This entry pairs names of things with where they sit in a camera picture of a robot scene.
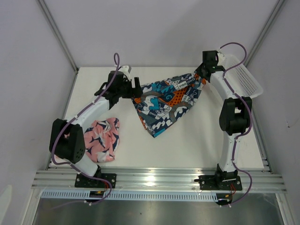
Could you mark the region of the blue orange patterned shorts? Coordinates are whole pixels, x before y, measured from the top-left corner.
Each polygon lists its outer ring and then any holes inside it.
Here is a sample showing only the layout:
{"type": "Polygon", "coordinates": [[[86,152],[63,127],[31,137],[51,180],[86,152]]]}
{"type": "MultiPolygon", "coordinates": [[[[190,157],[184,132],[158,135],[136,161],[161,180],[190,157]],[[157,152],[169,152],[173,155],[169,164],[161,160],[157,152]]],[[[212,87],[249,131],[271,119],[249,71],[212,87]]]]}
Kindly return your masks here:
{"type": "Polygon", "coordinates": [[[143,85],[132,103],[144,129],[154,138],[166,131],[195,105],[206,82],[194,72],[143,85]]]}

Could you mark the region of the pink shark print shorts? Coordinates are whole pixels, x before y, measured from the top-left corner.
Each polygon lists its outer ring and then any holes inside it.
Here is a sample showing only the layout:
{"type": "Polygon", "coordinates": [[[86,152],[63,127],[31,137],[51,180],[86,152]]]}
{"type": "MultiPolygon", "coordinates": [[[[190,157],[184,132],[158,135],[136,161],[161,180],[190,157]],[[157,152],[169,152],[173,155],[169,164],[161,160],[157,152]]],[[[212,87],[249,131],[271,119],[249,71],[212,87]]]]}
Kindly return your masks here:
{"type": "Polygon", "coordinates": [[[120,121],[117,118],[95,120],[84,133],[86,155],[95,163],[115,160],[120,143],[120,121]]]}

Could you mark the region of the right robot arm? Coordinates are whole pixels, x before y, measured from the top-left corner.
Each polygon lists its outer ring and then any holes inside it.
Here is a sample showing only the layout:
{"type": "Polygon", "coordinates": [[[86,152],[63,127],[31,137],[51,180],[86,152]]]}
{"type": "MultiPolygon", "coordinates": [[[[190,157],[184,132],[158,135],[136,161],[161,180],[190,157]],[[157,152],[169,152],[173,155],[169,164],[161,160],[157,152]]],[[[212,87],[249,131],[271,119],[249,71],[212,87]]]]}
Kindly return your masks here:
{"type": "Polygon", "coordinates": [[[240,177],[236,165],[238,139],[248,134],[252,127],[250,97],[241,97],[225,78],[226,70],[218,65],[216,50],[203,51],[202,63],[196,73],[209,82],[220,95],[223,106],[219,116],[219,126],[223,131],[223,148],[221,159],[213,175],[200,175],[198,182],[201,190],[230,190],[231,187],[241,190],[240,177]]]}

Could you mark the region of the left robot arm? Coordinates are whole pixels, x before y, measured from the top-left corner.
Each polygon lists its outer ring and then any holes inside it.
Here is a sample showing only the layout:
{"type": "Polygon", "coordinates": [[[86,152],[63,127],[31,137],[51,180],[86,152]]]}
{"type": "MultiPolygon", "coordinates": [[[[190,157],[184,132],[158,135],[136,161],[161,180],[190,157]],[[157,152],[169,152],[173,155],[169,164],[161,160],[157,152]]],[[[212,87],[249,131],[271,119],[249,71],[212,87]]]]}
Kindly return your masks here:
{"type": "Polygon", "coordinates": [[[141,95],[139,78],[131,80],[131,67],[121,66],[111,71],[108,81],[95,92],[92,101],[74,117],[68,120],[56,119],[52,124],[49,151],[52,162],[60,165],[56,157],[63,160],[63,165],[70,165],[85,177],[90,187],[98,187],[102,176],[100,167],[85,153],[84,132],[95,119],[109,111],[120,98],[133,98],[141,95]]]}

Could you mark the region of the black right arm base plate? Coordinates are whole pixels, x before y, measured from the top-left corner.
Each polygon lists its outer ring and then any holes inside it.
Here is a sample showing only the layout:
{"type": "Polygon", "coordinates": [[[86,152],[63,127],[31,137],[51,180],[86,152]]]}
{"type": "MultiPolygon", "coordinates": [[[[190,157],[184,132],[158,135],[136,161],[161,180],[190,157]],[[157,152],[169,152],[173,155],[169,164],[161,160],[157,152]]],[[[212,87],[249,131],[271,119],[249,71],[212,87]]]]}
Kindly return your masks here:
{"type": "Polygon", "coordinates": [[[233,190],[242,190],[240,176],[234,179],[221,180],[216,175],[200,175],[197,179],[194,179],[194,182],[200,185],[201,190],[230,191],[232,187],[234,187],[233,190]]]}

